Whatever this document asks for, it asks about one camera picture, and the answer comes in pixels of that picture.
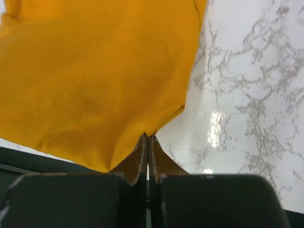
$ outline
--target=gray marble veining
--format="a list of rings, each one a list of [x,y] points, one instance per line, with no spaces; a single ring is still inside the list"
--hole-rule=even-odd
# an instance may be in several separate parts
[[[211,0],[186,110],[157,136],[192,173],[256,173],[304,213],[304,1]]]

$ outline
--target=yellow shirt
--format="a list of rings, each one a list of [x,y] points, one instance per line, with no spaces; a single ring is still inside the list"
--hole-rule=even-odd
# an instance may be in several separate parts
[[[107,172],[185,107],[206,0],[6,0],[0,137]]]

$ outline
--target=dark edge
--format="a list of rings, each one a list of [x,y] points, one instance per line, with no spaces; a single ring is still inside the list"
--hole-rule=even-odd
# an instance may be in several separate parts
[[[149,164],[149,190],[150,190],[150,210],[151,210],[151,226],[162,228],[163,216],[161,208],[161,194],[158,186],[158,173],[156,169],[156,161],[154,155],[154,139],[155,136],[151,136],[148,142],[148,164]]]
[[[303,228],[304,227],[304,214],[284,210],[288,217],[291,228]]]
[[[0,169],[7,170],[7,168],[9,168],[10,170],[13,169],[11,171],[18,172],[20,174],[29,172],[99,173],[75,163],[47,158],[44,156],[16,151],[4,147],[0,147],[0,165],[2,165]]]

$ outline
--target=yellow cloth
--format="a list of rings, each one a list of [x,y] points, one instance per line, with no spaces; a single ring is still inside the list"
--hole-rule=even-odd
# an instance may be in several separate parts
[[[185,104],[206,0],[6,0],[0,137],[107,172]]]

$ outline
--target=marble surface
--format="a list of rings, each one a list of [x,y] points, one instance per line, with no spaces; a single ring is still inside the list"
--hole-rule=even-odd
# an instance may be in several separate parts
[[[303,98],[304,1],[210,0],[186,109],[157,137],[185,170],[262,175],[304,213]]]

